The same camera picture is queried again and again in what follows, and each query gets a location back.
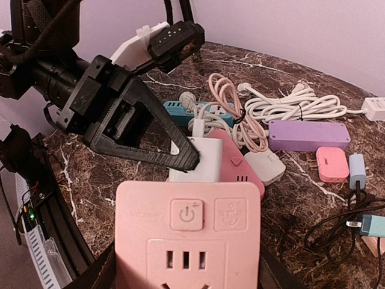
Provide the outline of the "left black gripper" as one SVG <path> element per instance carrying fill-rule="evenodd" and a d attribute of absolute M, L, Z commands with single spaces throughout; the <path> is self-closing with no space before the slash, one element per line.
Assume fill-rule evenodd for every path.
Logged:
<path fill-rule="evenodd" d="M 172 155 L 117 144 L 104 134 L 86 134 L 84 144 L 92 151 L 181 172 L 194 170 L 200 162 L 199 151 L 174 123 L 151 89 L 109 58 L 98 55 L 91 63 L 79 59 L 72 67 L 42 59 L 33 65 L 32 76 L 34 88 L 60 109 L 56 127 L 66 134 L 84 135 L 90 124 L 99 120 L 106 107 L 122 91 L 122 85 L 128 83 L 122 93 L 123 100 L 134 106 L 144 106 L 179 149 L 179 153 Z"/>

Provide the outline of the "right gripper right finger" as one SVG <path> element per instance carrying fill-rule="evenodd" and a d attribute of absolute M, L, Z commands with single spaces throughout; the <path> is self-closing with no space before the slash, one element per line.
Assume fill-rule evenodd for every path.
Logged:
<path fill-rule="evenodd" d="M 260 288 L 306 288 L 267 248 L 260 249 Z"/>

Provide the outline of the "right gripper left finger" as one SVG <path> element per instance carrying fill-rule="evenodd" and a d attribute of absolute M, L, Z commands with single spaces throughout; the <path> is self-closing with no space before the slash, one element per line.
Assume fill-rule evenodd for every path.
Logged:
<path fill-rule="evenodd" d="M 65 289 L 112 288 L 116 277 L 116 256 L 114 248 L 107 248 L 99 258 Z"/>

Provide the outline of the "pink white cube adapter cluster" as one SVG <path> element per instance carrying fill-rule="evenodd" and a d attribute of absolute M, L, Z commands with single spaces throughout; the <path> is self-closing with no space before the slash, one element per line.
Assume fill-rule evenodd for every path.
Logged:
<path fill-rule="evenodd" d="M 260 193 L 250 182 L 123 182 L 116 286 L 256 288 L 260 222 Z"/>

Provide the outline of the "pink triangular power strip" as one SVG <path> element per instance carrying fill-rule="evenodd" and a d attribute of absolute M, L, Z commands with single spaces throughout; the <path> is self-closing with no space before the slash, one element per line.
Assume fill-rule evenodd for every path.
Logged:
<path fill-rule="evenodd" d="M 265 186 L 230 135 L 223 129 L 215 129 L 208 134 L 208 137 L 223 141 L 220 181 L 253 183 L 257 187 L 258 195 L 262 199 L 265 194 Z"/>

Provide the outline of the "white square adapter plug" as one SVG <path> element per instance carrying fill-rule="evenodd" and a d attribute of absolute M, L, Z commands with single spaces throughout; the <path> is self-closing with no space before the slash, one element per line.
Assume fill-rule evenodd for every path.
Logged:
<path fill-rule="evenodd" d="M 270 149 L 264 152 L 248 152 L 244 158 L 266 187 L 279 181 L 285 174 L 286 166 Z"/>

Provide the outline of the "teal charger plug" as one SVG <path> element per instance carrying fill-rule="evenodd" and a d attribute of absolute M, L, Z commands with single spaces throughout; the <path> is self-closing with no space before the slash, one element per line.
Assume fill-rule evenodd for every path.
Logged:
<path fill-rule="evenodd" d="M 362 215 L 361 221 L 346 221 L 347 227 L 357 228 L 361 236 L 384 238 L 385 217 L 377 215 Z"/>

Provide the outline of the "purple power strip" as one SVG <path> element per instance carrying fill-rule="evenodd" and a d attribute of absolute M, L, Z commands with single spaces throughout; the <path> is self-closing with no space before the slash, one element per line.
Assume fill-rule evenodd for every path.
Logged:
<path fill-rule="evenodd" d="M 345 150 L 351 137 L 343 123 L 272 120 L 268 124 L 268 141 L 272 151 L 315 152 L 320 147 Z"/>

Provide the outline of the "pink charger plug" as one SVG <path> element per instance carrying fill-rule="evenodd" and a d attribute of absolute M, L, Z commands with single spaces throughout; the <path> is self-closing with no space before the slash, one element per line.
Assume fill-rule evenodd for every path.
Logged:
<path fill-rule="evenodd" d="M 318 169 L 318 175 L 325 183 L 343 183 L 350 174 L 345 152 L 337 147 L 320 147 L 315 152 L 315 163 L 311 169 Z"/>

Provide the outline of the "light blue charger plug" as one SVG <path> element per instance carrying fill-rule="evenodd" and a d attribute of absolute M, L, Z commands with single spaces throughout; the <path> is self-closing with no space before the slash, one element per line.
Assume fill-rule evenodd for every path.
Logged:
<path fill-rule="evenodd" d="M 366 166 L 363 154 L 352 154 L 349 156 L 350 189 L 355 190 L 359 182 L 360 189 L 366 185 Z"/>

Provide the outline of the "white power strip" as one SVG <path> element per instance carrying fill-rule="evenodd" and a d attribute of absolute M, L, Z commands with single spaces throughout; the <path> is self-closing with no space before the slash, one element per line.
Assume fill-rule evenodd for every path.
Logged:
<path fill-rule="evenodd" d="M 365 98 L 362 110 L 366 118 L 372 122 L 385 121 L 385 97 Z"/>

